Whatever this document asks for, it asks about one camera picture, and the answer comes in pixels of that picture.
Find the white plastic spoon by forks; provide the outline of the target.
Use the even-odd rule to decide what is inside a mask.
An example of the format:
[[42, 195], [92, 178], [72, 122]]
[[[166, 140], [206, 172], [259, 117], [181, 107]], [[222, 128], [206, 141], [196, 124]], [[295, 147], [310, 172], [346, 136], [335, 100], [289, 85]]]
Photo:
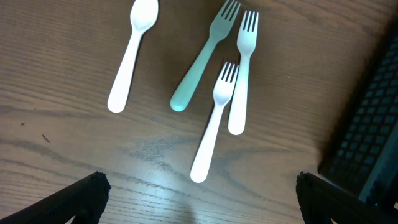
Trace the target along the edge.
[[112, 85], [107, 106], [113, 113], [124, 110], [131, 89], [134, 66], [141, 37], [156, 22], [159, 14], [158, 0], [136, 0], [131, 9], [131, 37]]

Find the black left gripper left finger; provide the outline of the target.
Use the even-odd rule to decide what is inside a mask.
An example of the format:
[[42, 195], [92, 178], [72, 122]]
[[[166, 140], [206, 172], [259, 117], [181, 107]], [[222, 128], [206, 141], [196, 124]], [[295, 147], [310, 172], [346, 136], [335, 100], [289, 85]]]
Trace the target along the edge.
[[37, 203], [1, 219], [7, 223], [98, 223], [109, 199], [111, 186], [102, 172], [55, 192]]

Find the dark green plastic basket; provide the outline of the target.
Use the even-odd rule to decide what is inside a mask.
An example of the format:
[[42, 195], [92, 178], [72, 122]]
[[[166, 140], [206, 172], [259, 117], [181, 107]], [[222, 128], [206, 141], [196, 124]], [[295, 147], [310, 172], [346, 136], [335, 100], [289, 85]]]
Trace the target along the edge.
[[397, 195], [397, 18], [387, 25], [318, 166], [326, 180], [360, 201]]

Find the white plastic fork, lower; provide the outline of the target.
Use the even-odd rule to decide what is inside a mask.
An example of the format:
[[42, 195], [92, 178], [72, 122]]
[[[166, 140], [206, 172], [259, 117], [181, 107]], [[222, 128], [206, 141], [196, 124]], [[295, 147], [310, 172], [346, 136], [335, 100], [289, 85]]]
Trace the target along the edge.
[[216, 80], [213, 89], [214, 108], [190, 171], [190, 178], [195, 183], [204, 182], [208, 175], [221, 117], [232, 98], [236, 74], [236, 65], [226, 62]]

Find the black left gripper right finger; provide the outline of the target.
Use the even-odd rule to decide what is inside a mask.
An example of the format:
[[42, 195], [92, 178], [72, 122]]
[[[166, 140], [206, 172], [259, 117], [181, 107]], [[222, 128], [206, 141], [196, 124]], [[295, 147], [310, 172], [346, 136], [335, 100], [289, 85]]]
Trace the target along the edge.
[[296, 194], [305, 224], [397, 224], [397, 209], [366, 205], [308, 172], [297, 176]]

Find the white plastic fork,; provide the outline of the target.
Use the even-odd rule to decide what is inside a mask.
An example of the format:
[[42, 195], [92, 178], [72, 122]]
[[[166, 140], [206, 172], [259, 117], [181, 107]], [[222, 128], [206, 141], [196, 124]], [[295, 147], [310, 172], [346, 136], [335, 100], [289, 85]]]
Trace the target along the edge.
[[239, 70], [228, 120], [228, 130], [233, 135], [240, 135], [245, 129], [249, 66], [251, 55], [256, 48], [258, 23], [258, 12], [244, 12], [237, 38], [237, 47], [240, 53]]
[[236, 74], [236, 65], [226, 62], [216, 80], [213, 89], [214, 108], [190, 171], [190, 178], [195, 183], [204, 182], [208, 175], [221, 117], [232, 98]]

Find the white plastic fork, upper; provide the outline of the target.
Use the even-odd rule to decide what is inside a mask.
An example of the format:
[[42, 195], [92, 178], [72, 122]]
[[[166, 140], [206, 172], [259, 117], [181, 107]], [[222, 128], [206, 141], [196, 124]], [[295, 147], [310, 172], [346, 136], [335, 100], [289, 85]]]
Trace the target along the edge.
[[237, 47], [240, 53], [239, 70], [228, 120], [228, 130], [233, 135], [240, 135], [245, 129], [249, 66], [251, 55], [256, 48], [258, 23], [258, 12], [244, 12], [237, 38]]

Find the mint green plastic fork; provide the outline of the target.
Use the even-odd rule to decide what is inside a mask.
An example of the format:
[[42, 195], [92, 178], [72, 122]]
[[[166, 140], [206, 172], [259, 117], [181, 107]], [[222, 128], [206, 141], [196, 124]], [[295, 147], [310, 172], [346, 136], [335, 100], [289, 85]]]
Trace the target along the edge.
[[174, 111], [183, 111], [189, 104], [216, 45], [230, 33], [240, 6], [238, 1], [226, 1], [217, 13], [208, 40], [170, 99]]

